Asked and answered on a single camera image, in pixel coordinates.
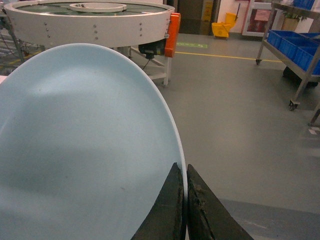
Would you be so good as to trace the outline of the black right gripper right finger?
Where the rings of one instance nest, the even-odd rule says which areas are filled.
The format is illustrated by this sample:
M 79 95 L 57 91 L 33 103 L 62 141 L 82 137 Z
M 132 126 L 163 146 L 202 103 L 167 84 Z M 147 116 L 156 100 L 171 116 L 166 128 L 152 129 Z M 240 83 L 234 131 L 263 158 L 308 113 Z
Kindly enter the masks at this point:
M 190 240 L 251 240 L 196 169 L 187 166 L 187 228 Z

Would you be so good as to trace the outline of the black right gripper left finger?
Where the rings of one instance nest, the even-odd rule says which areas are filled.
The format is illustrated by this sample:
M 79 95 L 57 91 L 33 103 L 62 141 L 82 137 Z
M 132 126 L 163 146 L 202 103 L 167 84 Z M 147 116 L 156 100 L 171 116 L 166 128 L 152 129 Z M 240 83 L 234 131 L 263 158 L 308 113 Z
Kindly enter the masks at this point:
M 183 176 L 173 163 L 148 215 L 133 240 L 180 240 L 185 229 Z

